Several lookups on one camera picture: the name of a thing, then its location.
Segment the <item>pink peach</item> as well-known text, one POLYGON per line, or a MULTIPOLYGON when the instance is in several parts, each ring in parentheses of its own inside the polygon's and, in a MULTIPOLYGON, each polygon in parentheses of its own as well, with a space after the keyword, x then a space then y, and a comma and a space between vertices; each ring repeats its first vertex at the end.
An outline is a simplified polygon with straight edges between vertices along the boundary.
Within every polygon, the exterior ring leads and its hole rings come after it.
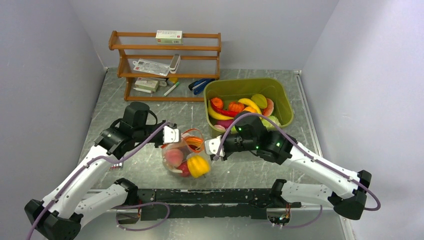
POLYGON ((164 154, 165 163, 171 167, 179 167, 184 160, 184 154, 178 148, 169 149, 164 154))

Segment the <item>papaya slice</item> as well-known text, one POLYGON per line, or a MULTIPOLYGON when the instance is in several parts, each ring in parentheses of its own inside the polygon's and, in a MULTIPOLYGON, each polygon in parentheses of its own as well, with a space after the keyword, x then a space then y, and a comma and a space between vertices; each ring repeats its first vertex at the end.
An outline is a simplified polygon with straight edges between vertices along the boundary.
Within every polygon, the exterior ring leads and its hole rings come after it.
POLYGON ((204 150, 204 139, 197 136, 187 136, 184 141, 193 152, 201 152, 204 150))

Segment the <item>yellow bell pepper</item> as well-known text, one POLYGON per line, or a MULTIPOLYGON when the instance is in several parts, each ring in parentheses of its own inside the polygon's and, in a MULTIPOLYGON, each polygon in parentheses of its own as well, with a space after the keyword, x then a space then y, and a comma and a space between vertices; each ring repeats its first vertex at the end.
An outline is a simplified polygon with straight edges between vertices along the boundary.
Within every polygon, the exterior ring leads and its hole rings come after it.
POLYGON ((199 178, 211 171, 209 162, 200 155, 194 155, 187 160, 188 170, 193 178, 199 178))

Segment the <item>clear zip top bag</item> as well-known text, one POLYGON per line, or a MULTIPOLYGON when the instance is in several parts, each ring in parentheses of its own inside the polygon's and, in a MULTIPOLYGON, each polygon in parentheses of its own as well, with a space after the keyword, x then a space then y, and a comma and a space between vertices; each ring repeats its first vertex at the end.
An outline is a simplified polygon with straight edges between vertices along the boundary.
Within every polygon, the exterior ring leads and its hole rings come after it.
POLYGON ((178 177, 181 177, 180 174, 181 174, 182 171, 179 170, 179 169, 177 169, 177 167, 171 167, 167 163, 165 163, 165 152, 167 150, 170 150, 170 149, 179 149, 179 150, 181 150, 183 152, 183 154, 184 154, 183 162, 187 162, 187 160, 189 158, 191 158, 192 156, 194 156, 194 155, 200 155, 200 156, 202 156, 204 159, 206 159, 209 162, 209 164, 210 164, 210 170, 212 168, 212 161, 210 160, 210 157, 205 152, 205 146, 204 146, 203 151, 201 151, 201 152, 193 152, 189 148, 189 146, 186 144, 186 142, 184 140, 184 138, 185 137, 188 137, 188 136, 195 136, 195 137, 203 138, 204 139, 204 142, 205 142, 205 138, 204 138, 202 132, 199 129, 197 129, 197 128, 190 128, 190 129, 186 130, 185 132, 183 132, 181 134, 181 141, 180 142, 166 144, 166 145, 164 145, 164 146, 161 147, 161 156, 162 156, 162 165, 163 165, 163 167, 166 170, 168 170, 170 173, 172 173, 173 175, 178 176, 178 177))

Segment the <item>red pomegranate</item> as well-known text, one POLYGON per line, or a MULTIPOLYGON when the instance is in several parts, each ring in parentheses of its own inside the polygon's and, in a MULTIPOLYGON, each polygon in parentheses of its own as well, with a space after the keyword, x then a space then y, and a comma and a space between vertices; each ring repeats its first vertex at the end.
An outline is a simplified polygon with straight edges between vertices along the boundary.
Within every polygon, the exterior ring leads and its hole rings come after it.
POLYGON ((180 166, 178 166, 177 169, 181 170, 181 173, 180 173, 181 177, 187 178, 191 176, 191 173, 189 171, 188 164, 186 161, 184 161, 180 166))

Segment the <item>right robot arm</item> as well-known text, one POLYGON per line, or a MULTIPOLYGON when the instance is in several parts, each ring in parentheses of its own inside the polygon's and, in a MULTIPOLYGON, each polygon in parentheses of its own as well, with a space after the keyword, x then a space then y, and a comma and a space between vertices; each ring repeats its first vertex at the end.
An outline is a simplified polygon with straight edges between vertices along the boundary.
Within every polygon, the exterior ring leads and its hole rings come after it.
POLYGON ((266 162, 299 170, 312 177, 317 184, 296 183, 276 179, 270 202, 275 207, 292 203, 311 203, 332 208, 337 214, 350 220, 359 220, 365 211, 377 211, 381 207, 366 207, 367 197, 375 197, 369 190, 372 174, 338 166, 305 147, 285 133, 270 118, 258 113, 242 112, 230 125, 230 129, 218 137, 219 145, 214 158, 227 158, 236 152, 252 152, 266 162))

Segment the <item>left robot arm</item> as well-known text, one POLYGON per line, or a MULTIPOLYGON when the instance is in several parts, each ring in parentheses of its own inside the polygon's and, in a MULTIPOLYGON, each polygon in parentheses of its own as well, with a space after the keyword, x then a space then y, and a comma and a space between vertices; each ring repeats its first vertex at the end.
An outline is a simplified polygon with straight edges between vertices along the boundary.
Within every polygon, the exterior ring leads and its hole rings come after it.
POLYGON ((42 200, 30 200, 24 208, 31 223, 27 239, 37 231, 49 240, 73 240, 87 223, 106 211, 137 208, 138 187, 125 178, 92 197, 85 195, 111 166, 125 162, 146 144, 160 147, 181 140, 175 123, 163 120, 147 124, 152 114, 143 102, 127 105, 123 116, 100 133, 84 159, 59 186, 42 200))

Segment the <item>purple sweet potato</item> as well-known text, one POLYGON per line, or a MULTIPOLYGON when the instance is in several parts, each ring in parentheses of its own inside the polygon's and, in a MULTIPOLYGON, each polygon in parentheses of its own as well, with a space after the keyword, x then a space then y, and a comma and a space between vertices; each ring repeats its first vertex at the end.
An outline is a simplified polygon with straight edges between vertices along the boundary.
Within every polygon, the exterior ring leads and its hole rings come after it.
POLYGON ((225 129, 228 129, 230 125, 233 123, 234 119, 228 119, 228 120, 217 120, 216 124, 224 127, 225 129))

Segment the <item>red chili pepper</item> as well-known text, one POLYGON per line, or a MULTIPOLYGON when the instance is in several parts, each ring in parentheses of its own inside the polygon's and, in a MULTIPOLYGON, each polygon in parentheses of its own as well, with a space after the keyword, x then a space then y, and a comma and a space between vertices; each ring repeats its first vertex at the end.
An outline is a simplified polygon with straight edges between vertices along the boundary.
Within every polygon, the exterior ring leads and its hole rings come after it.
POLYGON ((229 111, 229 110, 224 110, 223 108, 222 109, 218 109, 218 108, 216 108, 212 103, 211 103, 211 105, 212 105, 212 108, 216 111, 216 112, 218 112, 218 113, 220 113, 220 114, 222 114, 222 115, 225 115, 225 116, 228 116, 228 117, 235 117, 238 113, 236 113, 236 112, 233 112, 233 111, 229 111))

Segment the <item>orange mini pumpkin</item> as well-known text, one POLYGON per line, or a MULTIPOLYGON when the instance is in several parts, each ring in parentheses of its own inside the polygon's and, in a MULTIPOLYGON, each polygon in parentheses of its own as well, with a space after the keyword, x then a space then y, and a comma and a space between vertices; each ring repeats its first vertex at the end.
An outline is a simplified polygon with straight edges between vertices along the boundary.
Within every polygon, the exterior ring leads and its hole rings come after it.
POLYGON ((241 113, 245 109, 245 105, 241 102, 232 101, 228 105, 228 110, 235 113, 241 113))

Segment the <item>orange bell pepper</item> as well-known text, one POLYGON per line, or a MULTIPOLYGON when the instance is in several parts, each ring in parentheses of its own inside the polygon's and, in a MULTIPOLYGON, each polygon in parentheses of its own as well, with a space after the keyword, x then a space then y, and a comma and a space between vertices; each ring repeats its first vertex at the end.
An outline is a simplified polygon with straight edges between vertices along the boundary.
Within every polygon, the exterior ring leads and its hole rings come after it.
POLYGON ((247 106, 243 109, 244 112, 258 113, 257 109, 252 106, 247 106))

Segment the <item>green cabbage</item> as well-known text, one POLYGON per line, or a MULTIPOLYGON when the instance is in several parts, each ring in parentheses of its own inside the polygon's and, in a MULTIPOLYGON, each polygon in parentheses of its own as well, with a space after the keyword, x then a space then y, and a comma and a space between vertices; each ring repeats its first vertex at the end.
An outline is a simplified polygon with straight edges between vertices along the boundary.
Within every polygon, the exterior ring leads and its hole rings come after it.
MULTIPOLYGON (((279 119, 274 116, 274 115, 270 115, 267 117, 272 123, 276 124, 278 127, 281 127, 281 123, 279 121, 279 119)), ((262 124, 266 127, 266 128, 273 128, 274 125, 272 123, 270 123, 268 120, 266 120, 265 118, 261 119, 262 124)))

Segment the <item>yellow banana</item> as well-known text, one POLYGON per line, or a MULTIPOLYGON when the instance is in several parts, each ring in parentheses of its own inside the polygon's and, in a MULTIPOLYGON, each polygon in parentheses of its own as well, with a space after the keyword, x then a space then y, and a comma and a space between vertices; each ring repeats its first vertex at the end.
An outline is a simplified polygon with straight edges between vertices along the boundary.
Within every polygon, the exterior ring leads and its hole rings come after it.
POLYGON ((215 120, 232 120, 233 119, 233 117, 226 116, 226 115, 223 115, 223 114, 216 112, 212 108, 212 104, 209 101, 207 102, 207 113, 211 118, 213 118, 215 120))
POLYGON ((249 98, 241 98, 237 102, 240 102, 240 103, 244 104, 245 107, 251 106, 253 108, 256 108, 257 111, 258 111, 257 114, 261 114, 262 113, 261 110, 260 110, 260 108, 251 99, 249 99, 249 98))

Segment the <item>small orange tangerine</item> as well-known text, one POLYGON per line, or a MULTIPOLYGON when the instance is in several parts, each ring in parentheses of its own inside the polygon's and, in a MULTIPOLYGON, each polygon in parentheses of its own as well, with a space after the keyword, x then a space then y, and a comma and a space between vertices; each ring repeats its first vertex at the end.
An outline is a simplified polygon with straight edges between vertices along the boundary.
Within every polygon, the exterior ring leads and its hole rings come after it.
POLYGON ((211 98, 210 101, 218 109, 222 109, 224 107, 224 102, 219 97, 211 98))

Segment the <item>watermelon slice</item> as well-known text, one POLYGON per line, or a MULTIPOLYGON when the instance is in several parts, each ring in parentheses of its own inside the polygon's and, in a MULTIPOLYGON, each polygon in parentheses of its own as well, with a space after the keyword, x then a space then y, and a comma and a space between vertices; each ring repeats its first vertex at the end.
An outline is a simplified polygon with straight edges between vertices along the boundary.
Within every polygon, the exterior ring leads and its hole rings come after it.
POLYGON ((275 104, 270 98, 266 98, 267 106, 261 110, 262 115, 265 117, 270 117, 275 109, 275 104))

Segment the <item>white box lower shelf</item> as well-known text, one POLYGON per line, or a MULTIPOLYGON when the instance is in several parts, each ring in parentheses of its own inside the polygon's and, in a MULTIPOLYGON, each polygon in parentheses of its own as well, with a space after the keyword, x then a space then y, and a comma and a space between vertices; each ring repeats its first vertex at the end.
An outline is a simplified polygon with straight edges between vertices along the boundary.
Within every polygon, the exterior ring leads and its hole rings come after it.
POLYGON ((145 77, 138 77, 134 83, 134 87, 145 91, 155 92, 159 87, 159 81, 145 77))

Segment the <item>colored marker pack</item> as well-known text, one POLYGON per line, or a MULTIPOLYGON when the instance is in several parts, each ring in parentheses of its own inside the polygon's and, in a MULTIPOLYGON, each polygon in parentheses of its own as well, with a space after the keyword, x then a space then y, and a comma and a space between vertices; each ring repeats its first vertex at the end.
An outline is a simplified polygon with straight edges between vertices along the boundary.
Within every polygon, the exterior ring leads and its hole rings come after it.
POLYGON ((115 163, 113 165, 110 166, 110 170, 118 170, 118 169, 122 169, 123 168, 123 163, 115 163))

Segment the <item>yellow green starfruit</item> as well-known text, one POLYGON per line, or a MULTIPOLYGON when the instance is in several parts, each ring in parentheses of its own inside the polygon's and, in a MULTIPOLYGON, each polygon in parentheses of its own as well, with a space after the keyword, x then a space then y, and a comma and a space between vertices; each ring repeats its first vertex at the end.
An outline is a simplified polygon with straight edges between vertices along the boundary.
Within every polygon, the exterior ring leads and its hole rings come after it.
POLYGON ((266 109, 268 107, 267 98, 262 94, 254 94, 250 98, 260 109, 266 109))

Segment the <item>olive green plastic bin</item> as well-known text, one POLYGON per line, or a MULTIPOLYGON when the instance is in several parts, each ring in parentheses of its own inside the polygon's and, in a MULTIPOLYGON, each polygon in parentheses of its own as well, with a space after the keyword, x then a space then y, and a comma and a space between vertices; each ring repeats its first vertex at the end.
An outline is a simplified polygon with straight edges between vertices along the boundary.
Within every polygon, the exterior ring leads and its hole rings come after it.
POLYGON ((204 101, 218 97, 227 106, 241 98, 250 98, 262 94, 274 103, 272 113, 282 128, 289 126, 294 119, 293 108, 282 83, 274 78, 245 78, 231 80, 216 80, 209 83, 203 90, 204 101))

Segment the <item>white marker pen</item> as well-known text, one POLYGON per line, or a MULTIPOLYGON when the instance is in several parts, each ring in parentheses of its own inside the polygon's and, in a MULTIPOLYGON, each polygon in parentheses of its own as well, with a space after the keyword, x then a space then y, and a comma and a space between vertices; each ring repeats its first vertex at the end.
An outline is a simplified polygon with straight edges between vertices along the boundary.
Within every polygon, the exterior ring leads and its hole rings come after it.
POLYGON ((176 82, 173 86, 171 86, 164 94, 164 97, 167 97, 176 87, 178 87, 180 82, 176 82))

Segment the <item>wooden shelf rack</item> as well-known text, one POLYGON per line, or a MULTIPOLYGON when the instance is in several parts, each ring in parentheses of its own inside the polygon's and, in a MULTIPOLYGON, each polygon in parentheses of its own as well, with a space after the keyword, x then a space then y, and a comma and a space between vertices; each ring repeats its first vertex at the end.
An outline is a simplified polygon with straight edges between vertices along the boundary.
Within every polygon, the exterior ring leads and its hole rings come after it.
POLYGON ((122 32, 114 30, 108 40, 108 48, 119 53, 117 77, 125 78, 126 87, 123 99, 125 101, 166 101, 166 102, 202 102, 203 98, 196 95, 172 97, 167 96, 136 96, 131 89, 138 77, 152 77, 152 74, 136 71, 133 61, 139 59, 159 63, 168 63, 175 54, 180 55, 180 62, 175 77, 181 84, 183 79, 215 79, 220 78, 220 53, 222 41, 220 33, 183 33, 181 44, 158 43, 154 32, 122 32))

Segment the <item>blue stapler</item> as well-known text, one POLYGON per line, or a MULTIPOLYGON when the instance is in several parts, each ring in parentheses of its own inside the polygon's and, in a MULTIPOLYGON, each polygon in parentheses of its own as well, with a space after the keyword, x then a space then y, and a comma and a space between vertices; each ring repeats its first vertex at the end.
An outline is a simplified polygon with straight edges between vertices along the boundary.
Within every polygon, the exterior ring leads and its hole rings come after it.
POLYGON ((199 95, 209 83, 215 80, 215 78, 201 78, 189 84, 188 89, 192 91, 194 95, 199 95))

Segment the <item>packaged item on shelf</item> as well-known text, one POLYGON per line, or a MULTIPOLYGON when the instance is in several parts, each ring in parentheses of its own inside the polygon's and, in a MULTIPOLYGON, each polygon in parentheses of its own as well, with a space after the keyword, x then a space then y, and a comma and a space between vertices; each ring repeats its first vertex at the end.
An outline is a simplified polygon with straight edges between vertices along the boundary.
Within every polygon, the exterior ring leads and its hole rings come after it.
POLYGON ((132 64, 134 65, 133 70, 137 72, 153 74, 162 77, 166 77, 170 72, 169 65, 146 59, 140 58, 139 60, 134 60, 132 64))

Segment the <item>white case on shelf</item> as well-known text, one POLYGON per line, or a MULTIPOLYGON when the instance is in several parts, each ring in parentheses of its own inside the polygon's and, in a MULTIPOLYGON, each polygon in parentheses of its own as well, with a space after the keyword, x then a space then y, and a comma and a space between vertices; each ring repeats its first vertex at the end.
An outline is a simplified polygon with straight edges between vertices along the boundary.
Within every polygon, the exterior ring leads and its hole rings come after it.
POLYGON ((169 72, 171 74, 175 74, 177 72, 180 61, 181 61, 181 55, 180 54, 174 54, 173 58, 171 60, 171 63, 169 64, 169 72))

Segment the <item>white red box on shelf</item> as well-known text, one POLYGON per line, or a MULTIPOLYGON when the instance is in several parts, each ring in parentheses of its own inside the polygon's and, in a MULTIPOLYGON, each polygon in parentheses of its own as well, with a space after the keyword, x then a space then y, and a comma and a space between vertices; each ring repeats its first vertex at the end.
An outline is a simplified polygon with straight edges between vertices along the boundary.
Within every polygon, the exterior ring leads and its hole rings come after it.
POLYGON ((155 39, 158 44, 181 45, 183 32, 181 30, 157 30, 155 39))

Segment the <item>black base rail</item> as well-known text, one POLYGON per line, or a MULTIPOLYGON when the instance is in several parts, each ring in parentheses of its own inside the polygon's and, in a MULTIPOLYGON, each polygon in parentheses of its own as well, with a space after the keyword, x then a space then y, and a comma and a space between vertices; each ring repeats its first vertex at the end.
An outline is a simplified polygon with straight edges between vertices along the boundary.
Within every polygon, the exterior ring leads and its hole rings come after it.
POLYGON ((270 188, 172 189, 140 188, 122 206, 136 208, 142 221, 249 217, 266 220, 271 209, 299 208, 270 188))

